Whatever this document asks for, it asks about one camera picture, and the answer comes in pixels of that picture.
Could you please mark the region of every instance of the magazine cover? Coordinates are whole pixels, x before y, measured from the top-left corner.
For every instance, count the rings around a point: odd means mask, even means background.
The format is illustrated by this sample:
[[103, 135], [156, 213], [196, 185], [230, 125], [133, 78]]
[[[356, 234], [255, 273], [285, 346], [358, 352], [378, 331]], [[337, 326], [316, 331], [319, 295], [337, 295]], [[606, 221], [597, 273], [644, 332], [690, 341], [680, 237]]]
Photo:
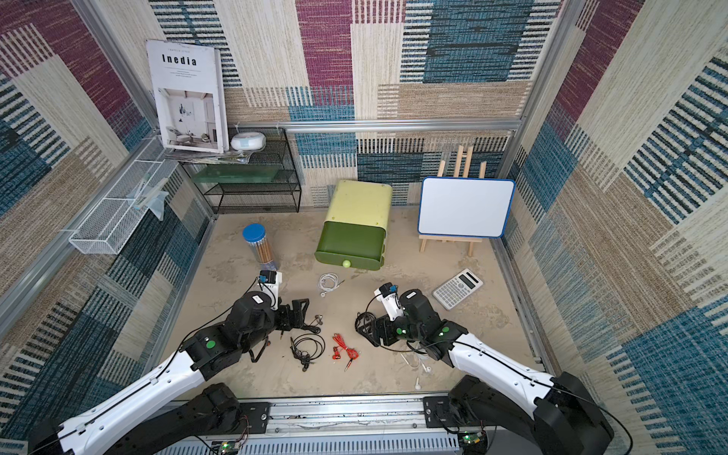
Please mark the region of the magazine cover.
[[220, 51], [148, 40], [146, 52], [162, 145], [224, 153], [229, 142]]

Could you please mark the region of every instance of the whiteboard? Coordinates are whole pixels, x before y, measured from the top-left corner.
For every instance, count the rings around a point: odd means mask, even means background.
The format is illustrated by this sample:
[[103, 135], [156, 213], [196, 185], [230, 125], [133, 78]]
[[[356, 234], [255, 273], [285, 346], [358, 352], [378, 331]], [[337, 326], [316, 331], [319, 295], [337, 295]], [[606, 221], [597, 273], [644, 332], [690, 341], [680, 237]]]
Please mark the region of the whiteboard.
[[420, 234], [500, 237], [515, 182], [485, 178], [427, 177], [419, 202]]

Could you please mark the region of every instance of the patterned wall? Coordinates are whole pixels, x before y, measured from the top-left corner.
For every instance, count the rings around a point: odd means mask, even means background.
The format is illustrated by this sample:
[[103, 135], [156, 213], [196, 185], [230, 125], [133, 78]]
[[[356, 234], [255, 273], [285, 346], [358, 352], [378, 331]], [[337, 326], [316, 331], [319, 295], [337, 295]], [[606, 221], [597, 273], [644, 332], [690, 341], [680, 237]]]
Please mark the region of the patterned wall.
[[[140, 79], [145, 39], [221, 51], [228, 123], [518, 117], [560, 0], [98, 0]], [[478, 166], [499, 164], [508, 131], [461, 132]], [[409, 142], [402, 141], [407, 137]], [[422, 179], [458, 142], [351, 133], [297, 135], [302, 202], [327, 205], [340, 178], [395, 186], [417, 203]]]
[[510, 169], [507, 249], [634, 453], [726, 454], [728, 3], [587, 0], [571, 32]]
[[[0, 10], [1, 295], [151, 128], [69, 1]], [[163, 222], [116, 257], [72, 254], [0, 341], [0, 452], [140, 375], [207, 227], [179, 172]]]

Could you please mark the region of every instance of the blue lid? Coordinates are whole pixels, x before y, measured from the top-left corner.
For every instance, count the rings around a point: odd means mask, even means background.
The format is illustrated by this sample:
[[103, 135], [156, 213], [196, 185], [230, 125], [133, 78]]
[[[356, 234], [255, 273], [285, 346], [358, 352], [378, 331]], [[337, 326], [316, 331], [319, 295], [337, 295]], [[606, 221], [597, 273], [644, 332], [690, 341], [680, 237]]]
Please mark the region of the blue lid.
[[266, 228], [264, 228], [262, 224], [248, 224], [245, 229], [242, 230], [242, 238], [244, 238], [246, 242], [258, 242], [265, 236]]

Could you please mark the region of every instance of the white wire basket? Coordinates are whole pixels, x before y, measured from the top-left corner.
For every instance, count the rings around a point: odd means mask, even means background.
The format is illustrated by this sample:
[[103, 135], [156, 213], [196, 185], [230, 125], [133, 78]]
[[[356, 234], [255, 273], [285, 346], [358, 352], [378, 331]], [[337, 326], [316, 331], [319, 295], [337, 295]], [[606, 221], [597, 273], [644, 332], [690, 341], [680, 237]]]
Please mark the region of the white wire basket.
[[[129, 237], [146, 214], [148, 207], [133, 207], [142, 186], [154, 188], [162, 179], [169, 178], [177, 162], [164, 159], [164, 148], [159, 141], [149, 144], [139, 157], [127, 167], [121, 178], [81, 222], [71, 235], [70, 242], [83, 254], [119, 254]], [[146, 183], [146, 176], [151, 177]]]

